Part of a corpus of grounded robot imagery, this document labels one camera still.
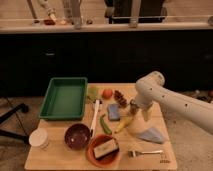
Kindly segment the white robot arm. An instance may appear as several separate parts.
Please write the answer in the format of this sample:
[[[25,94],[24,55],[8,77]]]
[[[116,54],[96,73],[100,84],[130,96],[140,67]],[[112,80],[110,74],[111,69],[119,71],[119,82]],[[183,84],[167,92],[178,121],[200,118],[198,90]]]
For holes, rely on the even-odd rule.
[[[136,105],[148,111],[153,102],[163,104],[213,135],[213,104],[164,88],[165,77],[153,71],[135,83]]]

